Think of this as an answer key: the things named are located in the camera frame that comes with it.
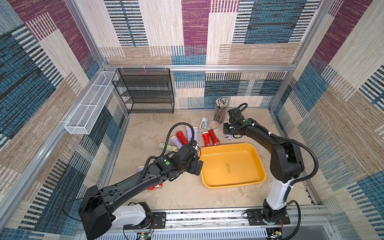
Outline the mint green flashlight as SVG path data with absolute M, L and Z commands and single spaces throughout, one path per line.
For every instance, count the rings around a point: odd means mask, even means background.
M 159 147 L 161 149 L 166 148 L 166 151 L 168 151 L 168 152 L 177 152 L 178 151 L 178 148 L 176 146 L 169 145 L 169 144 L 166 144 L 164 142 L 160 142 L 159 143 Z

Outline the all red flashlight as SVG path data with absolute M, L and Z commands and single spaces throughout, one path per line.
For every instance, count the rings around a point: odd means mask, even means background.
M 183 145 L 188 144 L 187 138 L 185 137 L 184 133 L 182 131 L 178 131 L 176 133 L 176 136 L 179 138 L 179 140 L 183 143 Z

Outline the red flashlight silver reflector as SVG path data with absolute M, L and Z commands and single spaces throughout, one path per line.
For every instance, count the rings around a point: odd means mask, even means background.
M 213 142 L 213 145 L 214 145 L 214 146 L 218 146 L 218 145 L 220 145 L 220 141 L 219 141 L 219 139 L 217 138 L 217 136 L 216 136 L 214 130 L 210 129 L 210 130 L 209 130 L 209 135 L 210 135 L 210 138 L 212 139 L 212 142 Z

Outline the red flashlight white rim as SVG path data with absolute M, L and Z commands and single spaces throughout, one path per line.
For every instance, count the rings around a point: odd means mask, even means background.
M 209 134 L 209 132 L 203 132 L 202 136 L 203 136 L 203 139 L 204 139 L 205 146 L 206 147 L 210 147 L 211 146 L 211 141 L 210 141 L 210 134 Z

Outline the purple flashlight yellow rim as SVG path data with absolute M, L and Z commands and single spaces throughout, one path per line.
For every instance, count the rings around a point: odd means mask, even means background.
M 171 137 L 171 141 L 172 143 L 178 148 L 180 149 L 182 146 L 183 146 L 183 143 L 179 140 L 179 138 L 177 136 L 172 136 Z

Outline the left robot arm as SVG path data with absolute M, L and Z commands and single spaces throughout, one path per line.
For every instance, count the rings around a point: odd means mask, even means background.
M 145 202 L 123 206 L 139 193 L 173 181 L 182 173 L 200 175 L 203 161 L 191 144 L 186 144 L 175 153 L 150 156 L 144 169 L 135 175 L 108 187 L 89 188 L 79 207 L 79 216 L 88 240 L 95 240 L 111 228 L 136 226 L 146 229 L 153 225 L 154 215 Z

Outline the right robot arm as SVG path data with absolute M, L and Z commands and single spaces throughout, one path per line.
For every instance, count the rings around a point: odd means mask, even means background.
M 229 122 L 223 127 L 225 134 L 249 137 L 271 154 L 270 171 L 274 181 L 265 207 L 271 211 L 283 209 L 294 180 L 305 169 L 301 148 L 306 146 L 273 134 L 253 119 L 245 119 L 239 107 L 228 110 L 228 115 Z

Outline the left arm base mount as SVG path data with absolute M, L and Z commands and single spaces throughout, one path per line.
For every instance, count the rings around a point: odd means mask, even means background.
M 152 212 L 152 216 L 146 217 L 139 225 L 124 225 L 124 230 L 150 230 L 164 229 L 167 220 L 166 212 Z

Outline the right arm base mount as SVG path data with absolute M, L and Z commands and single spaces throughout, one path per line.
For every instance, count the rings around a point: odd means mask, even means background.
M 261 208 L 248 209 L 244 213 L 244 218 L 249 221 L 250 226 L 289 225 L 291 223 L 286 207 L 272 211 Z

